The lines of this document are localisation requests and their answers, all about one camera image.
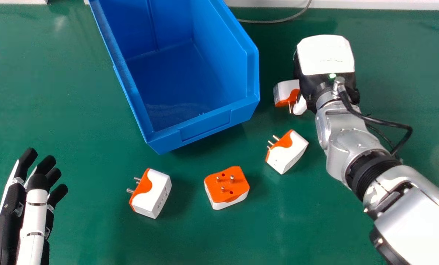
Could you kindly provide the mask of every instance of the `blue plastic bin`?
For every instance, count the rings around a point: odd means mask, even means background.
[[[259,52],[223,0],[90,0],[144,140],[158,154],[247,121]]]

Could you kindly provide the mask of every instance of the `orange and white plug adapter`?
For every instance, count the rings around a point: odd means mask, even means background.
[[[308,146],[308,141],[294,130],[288,131],[282,138],[275,135],[273,138],[277,142],[268,141],[270,146],[267,146],[268,152],[265,161],[278,173],[283,174],[302,157]]]
[[[205,178],[205,191],[214,210],[221,210],[243,201],[249,184],[239,166],[232,166]]]
[[[306,100],[300,94],[300,80],[287,80],[274,87],[275,107],[288,106],[290,113],[301,115],[307,110]]]
[[[142,178],[134,178],[137,187],[131,193],[130,206],[136,213],[156,219],[164,207],[172,188],[169,175],[148,168]]]

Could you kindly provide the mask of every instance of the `robotic arm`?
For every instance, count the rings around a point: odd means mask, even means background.
[[[395,158],[412,128],[361,114],[354,56],[344,37],[305,38],[294,60],[303,100],[316,114],[326,170],[362,201],[364,213],[374,220],[374,247],[390,264],[439,264],[439,188]],[[408,132],[389,152],[366,123]]]
[[[33,148],[27,149],[17,159],[5,185],[0,203],[0,265],[49,263],[53,210],[68,189],[60,184],[49,193],[61,177],[53,156],[46,156],[27,179],[37,156]]]

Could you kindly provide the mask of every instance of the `gray cable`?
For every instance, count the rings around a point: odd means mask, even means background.
[[[281,18],[279,20],[241,20],[241,19],[238,19],[238,21],[243,22],[243,23],[251,23],[251,24],[276,24],[276,23],[287,22],[290,20],[294,20],[295,18],[301,16],[304,12],[306,12],[307,9],[309,8],[309,5],[311,5],[311,2],[312,2],[312,0],[308,0],[308,3],[300,12],[298,12],[294,15],[291,15],[290,17]]]

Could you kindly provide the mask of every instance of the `green table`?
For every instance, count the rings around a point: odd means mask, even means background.
[[[234,11],[247,18],[294,12]],[[0,198],[28,146],[55,155],[70,191],[55,212],[52,264],[383,264],[361,203],[325,170],[312,113],[274,109],[271,89],[292,77],[303,37],[346,36],[362,110],[413,125],[401,156],[439,185],[439,12],[309,10],[294,22],[244,27],[260,51],[253,118],[159,156],[141,137],[88,6],[0,6]],[[264,163],[266,144],[289,129],[309,147],[280,176]],[[403,134],[388,131],[393,139]],[[248,177],[249,196],[214,211],[203,178],[233,165]],[[127,204],[125,189],[147,167],[173,184],[157,220]]]

